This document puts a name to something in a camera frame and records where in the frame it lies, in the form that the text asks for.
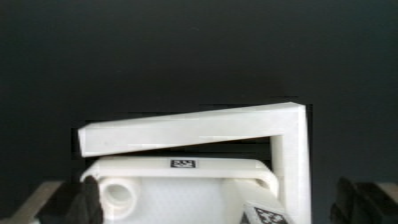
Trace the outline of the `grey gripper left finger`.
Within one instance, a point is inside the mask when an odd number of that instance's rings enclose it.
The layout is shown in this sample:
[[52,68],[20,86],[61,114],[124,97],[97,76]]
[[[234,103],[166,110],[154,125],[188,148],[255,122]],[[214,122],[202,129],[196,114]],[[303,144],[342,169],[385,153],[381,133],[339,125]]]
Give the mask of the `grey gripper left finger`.
[[99,184],[92,176],[81,182],[45,181],[5,224],[102,224]]

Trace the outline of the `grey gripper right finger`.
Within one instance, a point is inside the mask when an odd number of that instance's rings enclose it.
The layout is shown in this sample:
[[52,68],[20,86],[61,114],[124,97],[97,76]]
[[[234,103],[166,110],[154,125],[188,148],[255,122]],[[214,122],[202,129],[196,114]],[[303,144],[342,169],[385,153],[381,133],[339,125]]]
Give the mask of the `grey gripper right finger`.
[[398,224],[398,183],[339,179],[330,224]]

